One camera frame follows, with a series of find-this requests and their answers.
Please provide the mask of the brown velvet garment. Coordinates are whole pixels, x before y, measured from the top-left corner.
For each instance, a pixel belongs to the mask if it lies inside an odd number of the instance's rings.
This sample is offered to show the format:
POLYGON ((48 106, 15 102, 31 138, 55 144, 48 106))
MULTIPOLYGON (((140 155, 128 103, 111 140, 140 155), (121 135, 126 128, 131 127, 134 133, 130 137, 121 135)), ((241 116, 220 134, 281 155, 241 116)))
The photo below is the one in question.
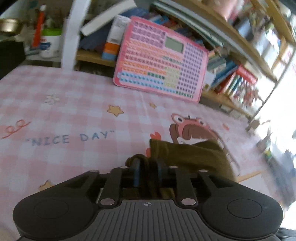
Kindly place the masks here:
POLYGON ((125 165, 138 164, 139 186, 123 193, 134 198, 171 199, 175 198, 173 182, 166 181, 167 187, 161 187, 158 175, 163 167, 177 166, 186 173, 207 170, 231 181, 236 175, 228 160, 229 155, 215 140, 203 141, 193 145, 174 144, 162 140, 149 141, 149 153, 128 158, 125 165))

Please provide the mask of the pink checkered cartoon desk mat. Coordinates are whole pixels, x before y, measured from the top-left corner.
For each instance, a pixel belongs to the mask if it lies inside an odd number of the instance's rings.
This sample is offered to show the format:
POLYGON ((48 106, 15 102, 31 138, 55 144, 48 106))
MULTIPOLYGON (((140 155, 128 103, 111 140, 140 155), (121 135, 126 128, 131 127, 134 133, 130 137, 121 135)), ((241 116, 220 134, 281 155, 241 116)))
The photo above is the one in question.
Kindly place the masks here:
POLYGON ((1 80, 1 227, 17 233, 15 205, 45 182, 58 184, 92 169, 106 173, 144 154, 152 137, 171 141, 174 113, 210 125, 237 161, 239 175, 259 173, 248 186, 283 201, 245 120, 117 87, 104 76, 20 66, 1 80))

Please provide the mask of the colourful crystal flower ornament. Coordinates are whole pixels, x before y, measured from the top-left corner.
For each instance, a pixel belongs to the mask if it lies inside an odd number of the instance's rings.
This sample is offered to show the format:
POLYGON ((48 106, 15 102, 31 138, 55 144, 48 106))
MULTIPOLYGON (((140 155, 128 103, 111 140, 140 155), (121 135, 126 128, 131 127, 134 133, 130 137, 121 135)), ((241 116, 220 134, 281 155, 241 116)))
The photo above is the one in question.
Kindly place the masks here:
POLYGON ((244 81, 238 87, 234 96, 233 103, 239 108, 251 108, 253 103, 259 99, 258 89, 254 84, 244 81))

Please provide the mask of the pink keyboard learning tablet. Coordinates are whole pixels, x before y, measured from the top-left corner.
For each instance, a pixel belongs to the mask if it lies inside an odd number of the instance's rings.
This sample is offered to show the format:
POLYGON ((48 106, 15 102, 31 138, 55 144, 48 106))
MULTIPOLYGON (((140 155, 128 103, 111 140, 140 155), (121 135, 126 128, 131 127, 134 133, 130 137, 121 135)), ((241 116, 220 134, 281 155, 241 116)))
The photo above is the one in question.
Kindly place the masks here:
POLYGON ((199 102, 208 55, 191 39, 132 16, 116 61, 113 83, 120 87, 199 102))

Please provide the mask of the red thick dictionary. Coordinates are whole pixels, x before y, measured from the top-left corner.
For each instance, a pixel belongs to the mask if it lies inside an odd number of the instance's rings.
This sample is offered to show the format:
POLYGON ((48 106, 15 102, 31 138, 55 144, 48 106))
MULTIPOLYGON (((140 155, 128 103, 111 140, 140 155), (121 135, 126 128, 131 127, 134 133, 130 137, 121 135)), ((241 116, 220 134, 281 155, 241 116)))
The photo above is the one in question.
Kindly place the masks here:
POLYGON ((221 83, 218 84, 214 91, 217 94, 225 93, 225 90, 230 86, 231 81, 234 80, 236 75, 239 75, 249 84, 253 85, 255 85, 258 80, 258 78, 252 72, 244 68, 242 65, 239 65, 235 70, 232 70, 221 83))

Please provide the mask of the orange blue white box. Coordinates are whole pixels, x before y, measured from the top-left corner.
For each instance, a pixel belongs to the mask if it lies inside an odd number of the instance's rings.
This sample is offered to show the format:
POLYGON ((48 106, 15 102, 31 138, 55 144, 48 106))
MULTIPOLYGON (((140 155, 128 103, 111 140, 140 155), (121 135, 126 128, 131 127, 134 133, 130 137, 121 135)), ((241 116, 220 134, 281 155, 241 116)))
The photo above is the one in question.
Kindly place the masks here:
POLYGON ((130 21, 131 19, 125 16, 117 15, 115 17, 107 36, 107 41, 102 53, 102 59, 110 61, 116 60, 125 30, 130 21))

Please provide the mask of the white tub with green lid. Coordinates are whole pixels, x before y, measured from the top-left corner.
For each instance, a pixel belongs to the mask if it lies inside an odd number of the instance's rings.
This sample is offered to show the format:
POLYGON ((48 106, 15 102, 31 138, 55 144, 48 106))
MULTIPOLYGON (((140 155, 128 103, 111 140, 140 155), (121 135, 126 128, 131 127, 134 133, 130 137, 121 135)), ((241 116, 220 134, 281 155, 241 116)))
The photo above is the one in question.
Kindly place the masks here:
POLYGON ((40 40, 40 56, 42 58, 55 58, 60 53, 62 29, 44 29, 40 40))

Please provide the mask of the leaning white paperback book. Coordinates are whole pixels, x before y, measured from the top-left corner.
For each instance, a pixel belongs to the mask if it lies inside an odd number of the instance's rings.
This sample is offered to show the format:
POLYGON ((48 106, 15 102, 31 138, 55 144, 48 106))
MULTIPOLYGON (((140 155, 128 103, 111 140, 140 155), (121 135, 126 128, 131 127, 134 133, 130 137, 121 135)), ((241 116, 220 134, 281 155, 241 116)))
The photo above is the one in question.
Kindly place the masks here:
POLYGON ((104 25, 106 25, 107 23, 109 23, 111 20, 113 20, 117 15, 120 15, 125 11, 133 9, 136 6, 137 5, 133 0, 120 1, 119 3, 114 4, 104 12, 97 15, 87 24, 85 24, 81 28, 81 33, 84 36, 89 36, 101 27, 103 27, 104 25))

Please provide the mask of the white wooden bookshelf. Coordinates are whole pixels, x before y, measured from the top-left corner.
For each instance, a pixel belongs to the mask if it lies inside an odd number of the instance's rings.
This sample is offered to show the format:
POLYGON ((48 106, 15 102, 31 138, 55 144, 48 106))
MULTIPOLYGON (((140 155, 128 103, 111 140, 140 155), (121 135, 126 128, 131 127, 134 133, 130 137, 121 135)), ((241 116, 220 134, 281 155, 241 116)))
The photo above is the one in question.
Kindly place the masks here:
MULTIPOLYGON (((100 13, 119 2, 101 1, 100 13)), ((273 74, 273 60, 268 56, 268 52, 276 54, 277 51, 266 33, 267 24, 274 21, 275 16, 269 12, 262 13, 254 7, 241 18, 241 22, 247 23, 248 27, 247 33, 243 35, 241 25, 232 26, 228 22, 228 17, 243 4, 243 1, 222 1, 221 6, 199 1, 154 1, 149 9, 136 6, 120 15, 128 18, 138 16, 165 26, 206 48, 209 52, 208 65, 201 97, 212 95, 214 101, 223 97, 227 106, 244 112, 248 108, 239 108, 232 101, 238 87, 246 81, 242 77, 236 75, 225 93, 217 94, 214 91, 232 70, 239 65, 246 68, 245 63, 250 63, 275 85, 279 85, 280 79, 273 74)), ((102 59, 107 36, 115 18, 91 35, 84 36, 81 28, 89 22, 85 20, 89 7, 90 1, 74 1, 72 4, 63 33, 61 67, 72 70, 78 60, 88 61, 89 56, 94 54, 95 63, 111 66, 115 71, 118 55, 115 61, 102 59)))

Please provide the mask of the red tassel ornament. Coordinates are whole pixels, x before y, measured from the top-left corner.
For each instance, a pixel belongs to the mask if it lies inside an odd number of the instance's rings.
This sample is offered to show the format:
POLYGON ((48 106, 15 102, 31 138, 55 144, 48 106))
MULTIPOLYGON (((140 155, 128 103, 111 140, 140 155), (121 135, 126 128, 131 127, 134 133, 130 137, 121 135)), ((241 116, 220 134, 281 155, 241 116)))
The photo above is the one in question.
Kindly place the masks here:
POLYGON ((45 18, 45 11, 46 11, 47 6, 45 4, 41 5, 39 8, 39 15, 37 19, 37 24, 36 24, 36 30, 32 42, 32 48, 37 48, 40 44, 40 39, 41 39, 41 31, 42 31, 42 25, 44 22, 45 18))

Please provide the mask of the brass round tin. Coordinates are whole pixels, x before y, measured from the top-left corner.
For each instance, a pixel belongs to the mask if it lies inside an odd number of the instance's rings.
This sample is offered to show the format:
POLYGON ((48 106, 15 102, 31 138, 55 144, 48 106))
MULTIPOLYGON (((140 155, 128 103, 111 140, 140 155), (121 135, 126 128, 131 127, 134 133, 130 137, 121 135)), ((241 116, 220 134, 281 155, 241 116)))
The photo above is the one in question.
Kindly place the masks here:
POLYGON ((0 31, 3 33, 17 34, 21 29, 18 19, 0 19, 0 31))

